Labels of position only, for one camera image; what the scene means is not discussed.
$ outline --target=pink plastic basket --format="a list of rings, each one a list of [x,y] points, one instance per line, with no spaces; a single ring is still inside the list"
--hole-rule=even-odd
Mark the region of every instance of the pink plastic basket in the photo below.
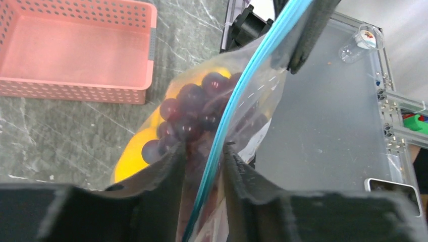
[[[127,0],[0,0],[0,95],[143,104],[156,17]]]

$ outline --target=ziplock bag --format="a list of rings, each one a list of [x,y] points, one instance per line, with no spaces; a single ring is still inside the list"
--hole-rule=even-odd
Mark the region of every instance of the ziplock bag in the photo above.
[[[297,19],[306,8],[300,11]],[[290,28],[294,26],[294,34],[287,35],[281,45],[281,48],[289,50],[283,52],[282,60],[290,58],[305,22],[303,19],[291,25]],[[181,240],[189,221],[220,119],[242,71],[262,40],[260,38],[242,49],[223,53],[174,78],[165,100],[132,138],[115,168],[113,182],[118,182],[158,161],[175,144],[186,144],[187,164],[177,240]],[[225,141],[232,144],[232,148],[245,162],[251,159],[265,136],[285,83],[285,68],[273,65],[270,57],[264,60],[249,82],[245,83],[245,90],[226,127]],[[212,186],[209,185],[211,192],[202,212],[197,213],[197,222],[192,225],[191,240],[200,234],[205,222],[212,217],[212,212],[224,202],[218,175],[215,180]]]

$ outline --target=countertop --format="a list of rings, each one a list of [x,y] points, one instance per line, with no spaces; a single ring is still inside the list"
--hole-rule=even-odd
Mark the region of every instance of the countertop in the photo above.
[[[0,183],[109,185],[125,146],[160,104],[170,80],[220,50],[227,0],[151,3],[158,17],[146,104],[0,97]]]

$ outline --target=plastic bag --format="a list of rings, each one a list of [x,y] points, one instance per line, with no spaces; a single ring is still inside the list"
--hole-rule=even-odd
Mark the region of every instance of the plastic bag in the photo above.
[[[144,122],[116,165],[113,182],[130,177],[156,162],[177,142],[185,142],[188,155],[186,181],[178,237],[183,233],[193,206],[217,125],[241,72],[258,47],[258,39],[242,49],[220,54],[171,81],[161,105]],[[285,70],[265,62],[251,79],[230,123],[227,141],[248,162],[262,141],[281,98]],[[217,184],[205,206],[198,232],[222,196]]]

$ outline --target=dark red grape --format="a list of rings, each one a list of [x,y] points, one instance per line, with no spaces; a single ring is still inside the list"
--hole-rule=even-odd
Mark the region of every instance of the dark red grape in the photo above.
[[[199,112],[205,105],[205,92],[193,83],[184,85],[177,95],[181,112]]]
[[[171,147],[177,144],[178,140],[172,135],[165,135],[159,140],[157,150],[160,155],[164,155]]]
[[[167,122],[162,122],[159,125],[159,127],[157,127],[156,133],[158,138],[162,138],[165,135],[172,135],[173,130],[171,129],[171,127],[168,125]]]
[[[205,131],[215,131],[219,126],[221,116],[215,113],[201,114],[198,119],[201,127]]]
[[[155,163],[161,158],[157,151],[158,143],[159,140],[150,140],[141,150],[141,155],[143,156],[144,161],[149,165]]]
[[[241,78],[241,76],[242,76],[242,72],[238,72],[238,73],[233,74],[228,80],[228,87],[229,88],[235,88],[235,86],[238,83],[239,78]]]
[[[178,101],[175,98],[165,99],[159,107],[160,116],[168,120],[171,115],[178,113]]]
[[[208,73],[202,80],[202,88],[209,97],[215,97],[228,88],[228,79],[217,72]]]
[[[174,136],[180,141],[193,142],[198,140],[202,135],[202,129],[198,119],[191,115],[184,115],[178,120],[168,123],[171,123]]]

